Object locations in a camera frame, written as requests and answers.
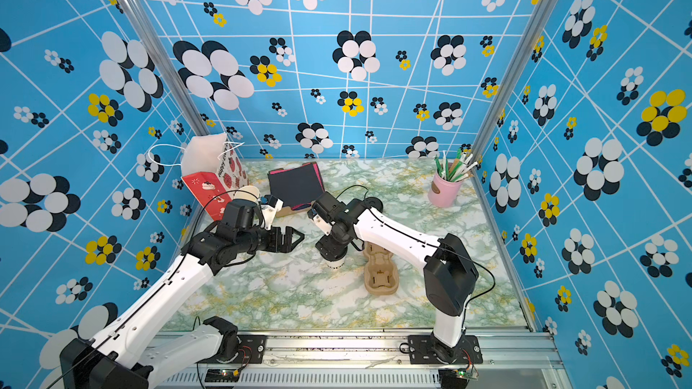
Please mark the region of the white green paper cup stack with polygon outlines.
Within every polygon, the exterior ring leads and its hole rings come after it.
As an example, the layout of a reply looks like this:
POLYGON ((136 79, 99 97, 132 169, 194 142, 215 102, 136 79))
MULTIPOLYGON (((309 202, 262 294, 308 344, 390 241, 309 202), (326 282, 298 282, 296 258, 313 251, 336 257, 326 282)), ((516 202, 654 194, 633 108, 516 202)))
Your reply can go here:
POLYGON ((261 192, 255 185, 246 185, 231 193, 232 199, 240 199, 259 203, 261 201, 261 192))

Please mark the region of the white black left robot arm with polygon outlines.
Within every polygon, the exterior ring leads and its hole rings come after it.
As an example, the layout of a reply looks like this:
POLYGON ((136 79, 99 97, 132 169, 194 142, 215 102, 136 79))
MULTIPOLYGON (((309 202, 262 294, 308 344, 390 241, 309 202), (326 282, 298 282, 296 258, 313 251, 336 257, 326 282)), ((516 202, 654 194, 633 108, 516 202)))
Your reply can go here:
POLYGON ((203 360, 239 361, 247 367, 252 348, 243 345, 238 328, 214 316, 194 331, 149 349, 151 341, 178 308, 237 256, 254 258, 259 251, 289 253, 304 234, 272 222, 282 201, 264 196, 259 201, 234 199, 223 218, 196 234, 171 267, 121 316, 109 317, 94 335, 80 335, 59 353, 63 388, 154 388, 170 376, 203 360))

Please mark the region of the brown pulp cup carrier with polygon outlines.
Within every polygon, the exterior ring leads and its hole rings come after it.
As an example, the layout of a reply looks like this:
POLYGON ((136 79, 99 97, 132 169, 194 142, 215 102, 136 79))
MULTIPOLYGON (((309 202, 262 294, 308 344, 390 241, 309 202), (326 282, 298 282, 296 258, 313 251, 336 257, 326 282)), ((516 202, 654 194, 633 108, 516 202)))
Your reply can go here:
POLYGON ((394 254, 384 248, 366 242, 363 255, 367 262, 364 267, 364 286, 377 296, 394 295, 399 288, 398 266, 393 260, 394 254))

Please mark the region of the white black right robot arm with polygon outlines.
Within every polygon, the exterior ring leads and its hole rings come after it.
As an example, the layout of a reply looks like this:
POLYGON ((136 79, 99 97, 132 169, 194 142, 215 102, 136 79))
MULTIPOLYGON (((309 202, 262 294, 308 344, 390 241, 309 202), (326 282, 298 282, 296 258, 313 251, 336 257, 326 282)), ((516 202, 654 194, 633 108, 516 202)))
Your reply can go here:
POLYGON ((418 232, 383 214, 376 197, 349 203, 326 192, 315 200, 308 218, 322 232, 315 248, 330 263, 341 263, 348 247, 359 240, 380 246, 419 269, 425 295, 436 309, 430 336, 432 354, 443 364, 461 358, 465 316, 479 270, 462 240, 451 233, 435 237, 418 232))

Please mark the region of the black plastic cup lids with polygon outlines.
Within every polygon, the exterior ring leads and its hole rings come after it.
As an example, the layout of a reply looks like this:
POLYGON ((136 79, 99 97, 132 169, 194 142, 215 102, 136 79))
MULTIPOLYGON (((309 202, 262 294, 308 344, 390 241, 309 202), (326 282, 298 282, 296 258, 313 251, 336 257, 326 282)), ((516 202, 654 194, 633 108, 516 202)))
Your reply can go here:
POLYGON ((369 208, 374 208, 379 212, 383 212, 384 205, 381 200, 376 197, 367 197, 364 202, 369 206, 369 208))

